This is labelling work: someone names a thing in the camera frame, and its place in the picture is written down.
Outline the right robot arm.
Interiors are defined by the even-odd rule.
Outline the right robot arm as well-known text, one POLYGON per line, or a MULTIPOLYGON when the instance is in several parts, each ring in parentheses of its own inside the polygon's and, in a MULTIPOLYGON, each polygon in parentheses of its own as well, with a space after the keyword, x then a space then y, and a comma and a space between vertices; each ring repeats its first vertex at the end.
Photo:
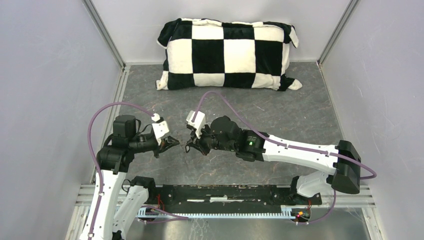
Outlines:
POLYGON ((292 179, 289 199, 302 204, 314 194, 333 189, 344 194, 359 194, 361 181, 360 155, 353 144, 340 140, 337 145, 316 145, 287 141, 265 132, 241 129, 228 116, 206 124, 202 113, 190 113, 186 119, 191 130, 186 151, 196 149, 204 156, 211 150, 235 153, 247 162, 282 162, 315 169, 292 179))

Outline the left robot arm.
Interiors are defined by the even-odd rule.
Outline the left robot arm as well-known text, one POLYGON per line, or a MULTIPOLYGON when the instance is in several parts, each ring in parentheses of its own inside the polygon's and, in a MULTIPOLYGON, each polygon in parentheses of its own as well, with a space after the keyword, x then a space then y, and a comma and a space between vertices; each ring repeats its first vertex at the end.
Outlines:
POLYGON ((112 124, 112 134, 96 155, 100 171, 96 174, 95 193, 81 240, 124 240, 142 205, 157 198, 156 184, 151 177, 136 176, 120 207, 120 191, 135 154, 160 153, 177 146, 179 141, 170 136, 168 123, 155 113, 149 133, 140 132, 141 121, 133 115, 119 115, 112 124))

